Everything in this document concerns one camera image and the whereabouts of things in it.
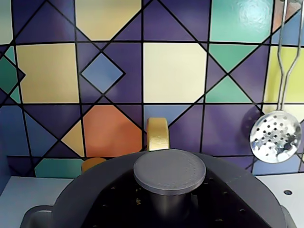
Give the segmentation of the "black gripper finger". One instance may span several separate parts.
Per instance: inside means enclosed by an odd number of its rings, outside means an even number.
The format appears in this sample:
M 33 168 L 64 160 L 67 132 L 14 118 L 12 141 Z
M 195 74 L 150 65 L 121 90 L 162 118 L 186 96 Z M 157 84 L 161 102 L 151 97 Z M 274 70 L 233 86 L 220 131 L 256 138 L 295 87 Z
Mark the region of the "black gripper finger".
M 118 180 L 102 190 L 87 215 L 89 228 L 147 228 L 149 195 L 135 180 Z
M 246 207 L 235 193 L 215 180 L 204 181 L 194 193 L 208 228 L 245 228 Z

